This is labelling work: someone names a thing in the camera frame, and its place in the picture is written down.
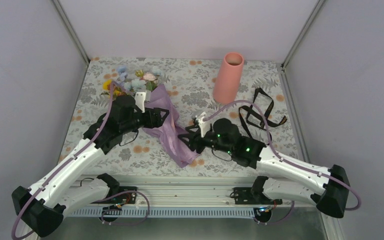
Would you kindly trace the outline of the pink cylindrical vase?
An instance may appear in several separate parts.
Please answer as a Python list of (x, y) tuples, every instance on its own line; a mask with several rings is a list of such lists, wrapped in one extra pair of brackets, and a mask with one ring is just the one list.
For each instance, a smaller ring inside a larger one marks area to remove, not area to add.
[(229, 52), (224, 56), (212, 93), (217, 103), (226, 105), (236, 99), (244, 62), (243, 56), (237, 52)]

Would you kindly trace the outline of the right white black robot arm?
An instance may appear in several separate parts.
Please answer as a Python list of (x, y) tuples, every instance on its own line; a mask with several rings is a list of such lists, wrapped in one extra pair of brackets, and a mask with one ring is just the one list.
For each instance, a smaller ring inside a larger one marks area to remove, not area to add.
[(205, 148), (221, 151), (242, 167), (269, 174), (258, 176), (251, 187), (251, 198), (258, 204), (291, 200), (313, 205), (333, 218), (345, 215), (350, 182), (342, 166), (312, 165), (276, 153), (264, 142), (242, 135), (238, 126), (226, 118), (214, 124), (197, 121), (178, 138), (196, 153)]

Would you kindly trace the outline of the purple flower bouquet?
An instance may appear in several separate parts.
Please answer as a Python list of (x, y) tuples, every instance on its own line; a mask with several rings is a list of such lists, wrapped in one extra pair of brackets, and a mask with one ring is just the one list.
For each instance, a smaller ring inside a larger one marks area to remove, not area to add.
[(150, 72), (135, 71), (128, 79), (127, 67), (117, 68), (116, 84), (106, 82), (107, 91), (113, 90), (112, 105), (106, 122), (108, 133), (116, 139), (143, 129), (158, 138), (162, 148), (181, 168), (191, 164), (197, 154), (178, 139), (185, 129), (178, 124), (179, 113), (162, 82), (163, 73), (154, 67)]

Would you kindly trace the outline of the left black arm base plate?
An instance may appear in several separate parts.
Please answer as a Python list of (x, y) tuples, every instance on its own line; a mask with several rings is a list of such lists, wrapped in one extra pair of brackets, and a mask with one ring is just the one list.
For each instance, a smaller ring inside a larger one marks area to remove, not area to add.
[[(117, 190), (114, 190), (111, 193), (111, 196), (116, 195), (125, 191), (137, 191), (138, 188), (136, 186), (119, 186)], [(120, 194), (118, 196), (114, 196), (110, 199), (110, 201), (114, 204), (134, 204), (136, 202), (136, 193), (128, 192), (124, 194)]]

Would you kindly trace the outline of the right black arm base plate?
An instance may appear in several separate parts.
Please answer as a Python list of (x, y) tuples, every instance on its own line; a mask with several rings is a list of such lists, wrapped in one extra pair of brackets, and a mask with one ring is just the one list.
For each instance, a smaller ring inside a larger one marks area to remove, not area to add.
[(236, 205), (282, 205), (282, 199), (270, 199), (251, 187), (234, 187), (229, 195)]

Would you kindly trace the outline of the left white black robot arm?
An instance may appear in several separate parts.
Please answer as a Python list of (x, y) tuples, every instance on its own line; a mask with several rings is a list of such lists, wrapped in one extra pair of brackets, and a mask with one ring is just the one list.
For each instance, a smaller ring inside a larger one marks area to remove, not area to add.
[(16, 212), (13, 239), (17, 238), (20, 222), (29, 226), (32, 233), (46, 237), (73, 212), (92, 203), (114, 202), (121, 195), (119, 183), (106, 173), (84, 186), (72, 188), (72, 184), (98, 159), (120, 145), (125, 134), (164, 124), (170, 111), (145, 107), (148, 98), (148, 92), (111, 98), (107, 112), (89, 127), (66, 158), (31, 186), (19, 186), (12, 192)]

